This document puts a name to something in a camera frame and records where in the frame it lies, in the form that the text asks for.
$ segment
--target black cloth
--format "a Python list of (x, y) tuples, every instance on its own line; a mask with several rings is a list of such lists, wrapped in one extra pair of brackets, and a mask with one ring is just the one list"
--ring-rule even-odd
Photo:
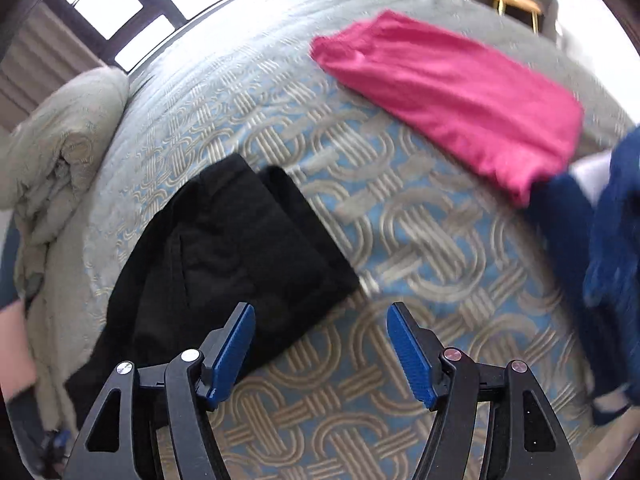
[(33, 476), (22, 463), (20, 452), (15, 442), (15, 433), (9, 422), (7, 407), (0, 391), (0, 464), (2, 478), (11, 480), (33, 480)]
[(2, 259), (0, 260), (0, 310), (18, 300), (18, 291), (14, 285), (14, 266), (20, 246), (20, 233), (12, 217), (6, 231)]
[(45, 431), (40, 420), (35, 386), (30, 386), (6, 402), (6, 412), (14, 432), (14, 439), (20, 445), (22, 458), (33, 471), (40, 473), (43, 463), (40, 445)]
[(88, 363), (66, 382), (80, 427), (113, 368), (169, 362), (222, 327), (239, 301), (256, 333), (240, 378), (358, 286), (350, 264), (281, 168), (239, 155), (188, 181), (149, 222), (111, 293)]

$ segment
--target blue garment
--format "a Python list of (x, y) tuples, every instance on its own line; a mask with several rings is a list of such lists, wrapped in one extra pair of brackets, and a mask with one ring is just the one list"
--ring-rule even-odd
[(14, 219), (11, 218), (0, 263), (0, 309), (18, 299), (18, 291), (15, 290), (14, 285), (14, 265), (19, 245), (20, 233), (15, 226)]
[[(532, 186), (527, 220), (543, 237), (552, 268), (569, 306), (585, 356), (594, 379), (591, 393), (596, 399), (626, 382), (621, 359), (620, 338), (606, 306), (585, 306), (582, 285), (589, 266), (589, 240), (594, 211), (573, 177), (567, 173)], [(607, 424), (621, 415), (592, 406), (593, 421)]]
[(640, 404), (640, 128), (613, 151), (609, 173), (593, 215), (583, 293), (588, 307), (606, 306), (614, 321), (627, 395)]

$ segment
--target wall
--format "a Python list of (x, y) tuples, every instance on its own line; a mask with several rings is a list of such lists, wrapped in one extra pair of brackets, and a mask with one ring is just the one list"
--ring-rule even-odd
[(101, 64), (45, 4), (38, 4), (0, 62), (0, 135), (64, 83)]
[(602, 0), (558, 0), (567, 54), (640, 122), (640, 56)]

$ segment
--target pink cloth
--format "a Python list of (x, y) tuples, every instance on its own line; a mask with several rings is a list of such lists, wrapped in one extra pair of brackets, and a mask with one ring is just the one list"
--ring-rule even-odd
[(386, 10), (334, 36), (311, 57), (506, 190), (529, 203), (535, 181), (564, 171), (582, 107), (560, 85), (458, 34)]

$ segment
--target bedspread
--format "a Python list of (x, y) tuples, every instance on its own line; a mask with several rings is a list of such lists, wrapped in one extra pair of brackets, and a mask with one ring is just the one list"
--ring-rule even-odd
[[(361, 290), (211, 414), (234, 480), (412, 474), (433, 414), (409, 390), (384, 313), (404, 301), (444, 345), (529, 363), (577, 456), (592, 433), (583, 358), (534, 235), (508, 202), (423, 137), (340, 86), (309, 42), (383, 9), (493, 45), (572, 90), (581, 152), (630, 121), (544, 38), (463, 0), (236, 0), (133, 75), (93, 187), (50, 249), (30, 331), (50, 424), (72, 420), (63, 381), (89, 356), (120, 269), (152, 216), (230, 152), (287, 170), (360, 278)], [(488, 406), (468, 462), (477, 478)], [(160, 434), (168, 478), (168, 432)]]

